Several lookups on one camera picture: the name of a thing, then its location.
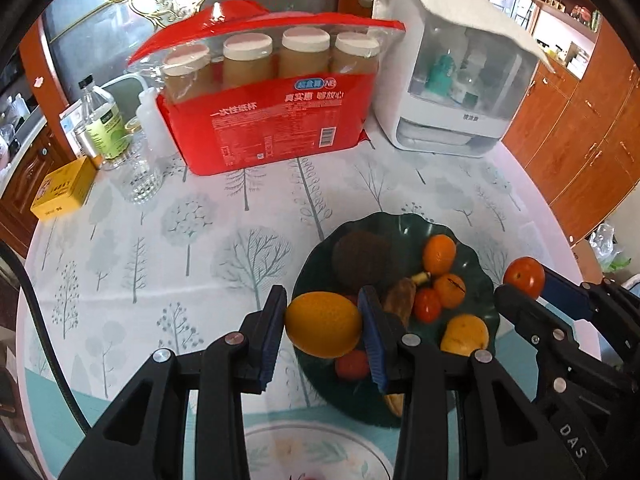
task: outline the barcode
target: barcode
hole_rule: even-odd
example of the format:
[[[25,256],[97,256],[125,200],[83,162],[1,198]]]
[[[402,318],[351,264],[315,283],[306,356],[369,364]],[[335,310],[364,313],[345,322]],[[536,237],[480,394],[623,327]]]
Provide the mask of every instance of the barcode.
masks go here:
[[[335,126],[331,128],[323,128],[320,130],[320,142],[318,142],[318,148],[325,148],[327,146],[334,145]]]

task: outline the shelf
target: shelf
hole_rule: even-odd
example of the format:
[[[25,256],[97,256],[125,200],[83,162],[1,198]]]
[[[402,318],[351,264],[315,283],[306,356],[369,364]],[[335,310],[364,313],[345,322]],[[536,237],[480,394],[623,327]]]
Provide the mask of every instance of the shelf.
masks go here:
[[[587,40],[591,41],[591,43],[596,42],[598,39],[598,33],[593,32],[589,27],[583,25],[578,20],[574,20],[570,15],[566,12],[562,12],[561,10],[556,9],[555,7],[546,4],[542,0],[531,0],[534,2],[541,10],[544,10],[548,14],[551,14],[554,18],[557,18],[561,22],[569,25],[573,30],[582,34]]]

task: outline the round table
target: round table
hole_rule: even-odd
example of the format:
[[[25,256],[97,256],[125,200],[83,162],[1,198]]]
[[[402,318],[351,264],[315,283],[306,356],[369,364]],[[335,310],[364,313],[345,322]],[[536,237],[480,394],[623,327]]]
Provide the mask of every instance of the round table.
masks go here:
[[[550,209],[502,144],[476,159],[410,153],[393,148],[374,119],[366,130],[370,141],[350,150],[210,177],[191,174],[176,154],[162,162],[162,188],[142,206],[124,202],[100,172],[82,209],[38,224],[26,269],[90,423],[154,350],[206,348],[260,309],[275,283],[290,297],[313,247],[340,224],[376,211],[449,226],[478,252],[494,283],[523,255],[581,281]],[[52,380],[22,296],[17,325],[21,401],[36,452],[54,478],[82,433]],[[593,328],[575,329],[582,348],[597,354]],[[496,352],[532,398],[534,351],[506,320]],[[186,479],[193,478],[195,408],[192,394]],[[286,336],[272,383],[261,396],[243,396],[242,410],[254,480],[305,472],[391,478],[398,430],[366,426],[327,405]]]

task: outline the glass cup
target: glass cup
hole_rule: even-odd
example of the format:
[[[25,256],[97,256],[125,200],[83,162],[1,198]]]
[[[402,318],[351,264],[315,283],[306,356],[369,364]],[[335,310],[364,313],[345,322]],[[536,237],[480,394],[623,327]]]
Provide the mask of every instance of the glass cup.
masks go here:
[[[162,173],[142,131],[126,136],[129,147],[124,163],[110,172],[114,185],[127,202],[142,204],[162,186]]]

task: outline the white squeeze bottle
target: white squeeze bottle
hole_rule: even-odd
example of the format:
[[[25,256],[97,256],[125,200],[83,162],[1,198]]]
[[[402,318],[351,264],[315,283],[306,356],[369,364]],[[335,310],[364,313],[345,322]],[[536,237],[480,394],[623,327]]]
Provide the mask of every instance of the white squeeze bottle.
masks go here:
[[[156,97],[158,97],[157,88],[147,88],[140,92],[138,95],[140,106],[136,110],[136,115],[146,134],[146,142],[156,156],[171,156],[177,153],[178,147],[158,109]]]
[[[78,86],[82,90],[80,99],[86,132],[104,157],[104,168],[115,168],[123,163],[123,152],[129,145],[118,105],[110,93],[94,84],[93,75]]]

